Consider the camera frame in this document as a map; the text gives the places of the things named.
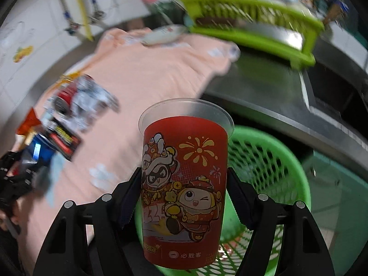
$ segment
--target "green basket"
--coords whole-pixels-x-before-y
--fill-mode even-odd
[[[303,35],[304,42],[300,51],[279,41],[241,29],[223,30],[194,25],[191,32],[233,41],[274,54],[289,60],[291,67],[295,69],[313,66],[316,62],[312,50],[324,26],[313,16],[304,15],[301,11],[269,0],[182,0],[182,2],[194,22],[197,18],[205,16],[251,19],[253,22],[267,23],[299,32]]]
[[[302,200],[311,209],[311,195],[307,177],[297,158],[279,140],[256,129],[236,126],[229,139],[228,163],[240,180],[249,182],[258,193],[266,193],[277,202],[293,204]],[[135,224],[142,243],[141,202],[135,210]],[[282,226],[277,226],[275,239],[267,266],[266,276],[276,270]],[[185,275],[235,275],[242,262],[252,232],[238,219],[231,199],[226,193],[224,219],[216,261],[199,269],[172,270],[157,266],[167,276]]]

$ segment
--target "cartoon lion dance character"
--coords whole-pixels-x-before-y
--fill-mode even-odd
[[[165,146],[160,133],[143,147],[142,200],[146,205],[163,198],[163,191],[169,189],[171,175],[179,169],[176,154],[175,148]]]
[[[218,219],[222,210],[221,192],[215,192],[204,175],[186,185],[174,182],[165,200],[167,229],[172,234],[185,229],[194,242],[203,239],[210,230],[210,222]]]

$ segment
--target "pink towel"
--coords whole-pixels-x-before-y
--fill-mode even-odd
[[[142,136],[138,120],[154,103],[168,98],[196,98],[214,75],[225,74],[239,50],[233,43],[186,34],[175,43],[146,47],[139,36],[149,29],[107,31],[83,72],[115,95],[120,112],[106,111],[87,133],[72,162],[67,162],[54,187],[55,206],[35,193],[22,200],[19,238],[24,265],[33,271],[43,240],[56,214],[67,200],[93,202],[119,182],[129,180],[140,165]],[[39,116],[52,91],[35,106]],[[104,190],[95,187],[91,174],[109,175]]]

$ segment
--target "metal sink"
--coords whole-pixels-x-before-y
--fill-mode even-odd
[[[336,73],[329,68],[332,66],[316,59],[316,65],[307,69],[313,93],[308,94],[310,105],[368,140],[368,107],[361,93],[361,84],[353,79],[356,74]]]

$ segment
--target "red cup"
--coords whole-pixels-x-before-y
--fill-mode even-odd
[[[230,115],[215,104],[176,98],[148,108],[144,134],[144,255],[170,269],[215,261],[221,235]]]

